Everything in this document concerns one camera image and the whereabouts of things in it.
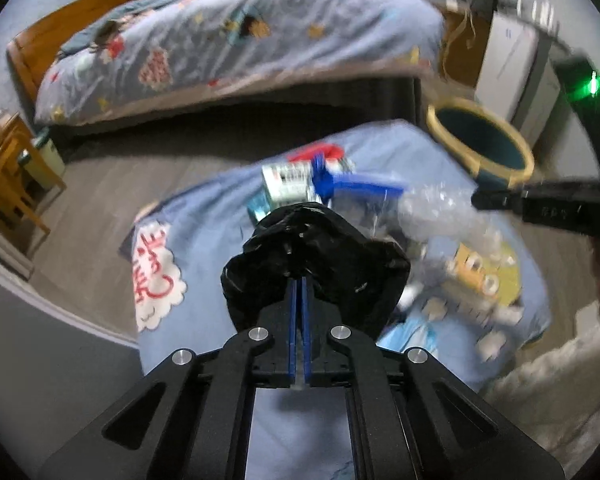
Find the blue sheet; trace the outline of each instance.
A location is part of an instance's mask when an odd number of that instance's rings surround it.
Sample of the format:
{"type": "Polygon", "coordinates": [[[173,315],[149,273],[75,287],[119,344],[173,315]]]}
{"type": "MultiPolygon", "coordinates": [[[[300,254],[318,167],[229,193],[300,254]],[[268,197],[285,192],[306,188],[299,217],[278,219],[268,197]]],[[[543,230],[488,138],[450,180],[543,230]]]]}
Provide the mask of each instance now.
{"type": "Polygon", "coordinates": [[[444,27],[426,0],[143,4],[100,48],[48,70],[36,123],[79,126],[307,81],[421,76],[436,65],[444,27]]]}
{"type": "MultiPolygon", "coordinates": [[[[412,187],[440,182],[475,186],[443,148],[403,121],[364,124],[326,141],[341,145],[359,171],[394,174],[412,187]]],[[[138,221],[132,261],[145,373],[177,348],[208,352],[235,333],[220,275],[253,231],[245,204],[262,186],[260,166],[221,174],[166,200],[138,221]]],[[[506,344],[487,363],[476,357],[475,344],[492,326],[472,324],[459,314],[430,324],[438,332],[438,359],[474,388],[497,374],[517,347],[550,322],[536,264],[506,219],[494,216],[494,222],[520,260],[522,320],[506,327],[506,344]]],[[[444,244],[436,250],[444,252],[444,244]]],[[[257,391],[247,479],[350,478],[350,460],[342,389],[257,391]]]]}

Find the wooden headboard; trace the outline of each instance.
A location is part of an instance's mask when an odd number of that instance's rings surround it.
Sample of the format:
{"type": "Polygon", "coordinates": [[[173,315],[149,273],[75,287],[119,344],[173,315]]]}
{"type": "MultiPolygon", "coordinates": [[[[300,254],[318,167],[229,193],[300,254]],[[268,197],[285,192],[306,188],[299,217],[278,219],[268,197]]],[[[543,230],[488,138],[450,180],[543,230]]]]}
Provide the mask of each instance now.
{"type": "Polygon", "coordinates": [[[7,55],[35,103],[46,71],[64,42],[111,9],[131,0],[77,0],[23,30],[7,45],[7,55]]]}

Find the wooden floor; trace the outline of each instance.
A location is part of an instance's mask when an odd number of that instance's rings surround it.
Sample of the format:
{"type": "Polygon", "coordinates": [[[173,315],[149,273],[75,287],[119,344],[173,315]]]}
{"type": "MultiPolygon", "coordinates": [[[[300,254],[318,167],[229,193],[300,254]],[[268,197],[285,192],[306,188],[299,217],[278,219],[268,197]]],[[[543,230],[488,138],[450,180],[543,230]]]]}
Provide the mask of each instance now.
{"type": "MultiPolygon", "coordinates": [[[[79,316],[134,338],[130,265],[118,248],[138,210],[220,171],[300,146],[357,121],[333,108],[235,107],[106,134],[84,142],[68,162],[68,189],[42,205],[52,232],[29,253],[32,286],[79,316]]],[[[548,284],[554,323],[529,360],[574,335],[575,311],[594,297],[587,241],[512,219],[548,284]]]]}

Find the plastic wrap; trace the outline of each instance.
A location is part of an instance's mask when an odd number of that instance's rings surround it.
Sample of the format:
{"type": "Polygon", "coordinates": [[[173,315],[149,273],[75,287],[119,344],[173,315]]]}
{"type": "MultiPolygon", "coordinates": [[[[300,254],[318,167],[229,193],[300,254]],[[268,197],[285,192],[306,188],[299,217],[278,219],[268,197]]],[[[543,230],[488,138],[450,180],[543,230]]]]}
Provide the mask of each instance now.
{"type": "Polygon", "coordinates": [[[427,186],[405,192],[398,201],[398,222],[404,234],[419,242],[434,236],[458,240],[484,256],[497,258],[502,233],[488,213],[471,205],[471,190],[427,186]]]}
{"type": "Polygon", "coordinates": [[[254,326],[261,308],[282,300],[289,278],[311,276],[317,298],[336,304],[344,324],[375,339],[409,271],[397,244],[369,240],[326,206],[304,203],[264,218],[226,264],[221,283],[236,330],[254,326]]]}

